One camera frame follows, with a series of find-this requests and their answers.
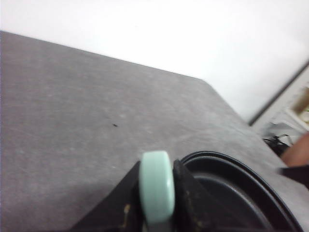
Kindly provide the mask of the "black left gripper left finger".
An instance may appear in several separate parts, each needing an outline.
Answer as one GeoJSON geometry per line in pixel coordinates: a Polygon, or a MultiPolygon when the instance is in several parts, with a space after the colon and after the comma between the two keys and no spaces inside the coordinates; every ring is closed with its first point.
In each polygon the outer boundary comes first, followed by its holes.
{"type": "Polygon", "coordinates": [[[136,162],[118,185],[79,220],[71,232],[141,232],[143,215],[140,206],[136,162]]]}

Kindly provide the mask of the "person's bare hand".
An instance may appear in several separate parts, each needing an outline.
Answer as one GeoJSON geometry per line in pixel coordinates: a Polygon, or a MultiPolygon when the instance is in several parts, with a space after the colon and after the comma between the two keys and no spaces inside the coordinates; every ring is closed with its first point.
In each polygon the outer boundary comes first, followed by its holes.
{"type": "Polygon", "coordinates": [[[303,135],[281,156],[288,167],[307,165],[309,163],[309,133],[303,135]]]}

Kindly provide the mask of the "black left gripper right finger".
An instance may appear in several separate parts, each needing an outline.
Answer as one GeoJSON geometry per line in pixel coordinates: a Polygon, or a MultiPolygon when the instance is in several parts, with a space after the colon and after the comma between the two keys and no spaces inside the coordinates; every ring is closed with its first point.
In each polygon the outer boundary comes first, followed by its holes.
{"type": "Polygon", "coordinates": [[[228,211],[178,159],[173,163],[173,177],[178,232],[218,232],[229,227],[228,211]]]}

